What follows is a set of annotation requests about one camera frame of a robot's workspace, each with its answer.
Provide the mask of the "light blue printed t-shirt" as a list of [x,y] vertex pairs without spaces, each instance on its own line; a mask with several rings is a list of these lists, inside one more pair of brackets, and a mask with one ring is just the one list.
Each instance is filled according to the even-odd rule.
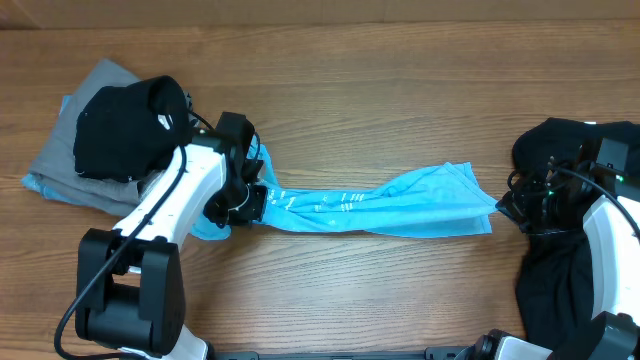
[[369,190],[284,189],[267,148],[253,143],[249,157],[265,162],[267,188],[261,225],[294,233],[365,231],[407,238],[492,232],[496,200],[479,186],[470,163],[421,168]]

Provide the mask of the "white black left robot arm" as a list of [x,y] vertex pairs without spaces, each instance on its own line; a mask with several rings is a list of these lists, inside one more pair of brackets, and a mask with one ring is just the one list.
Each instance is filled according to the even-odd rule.
[[260,143],[243,115],[177,147],[148,196],[113,229],[90,229],[78,248],[77,295],[61,319],[79,338],[108,348],[108,359],[212,359],[212,345],[185,325],[180,249],[199,217],[218,228],[261,220],[266,188],[257,178]]

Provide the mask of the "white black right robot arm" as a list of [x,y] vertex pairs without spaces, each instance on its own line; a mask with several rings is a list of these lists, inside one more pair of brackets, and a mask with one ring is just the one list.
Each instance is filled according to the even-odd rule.
[[573,163],[551,158],[544,178],[512,173],[497,209],[528,235],[583,229],[591,252],[590,322],[550,350],[498,330],[461,359],[636,359],[639,356],[639,181],[628,175],[627,144],[602,138]]

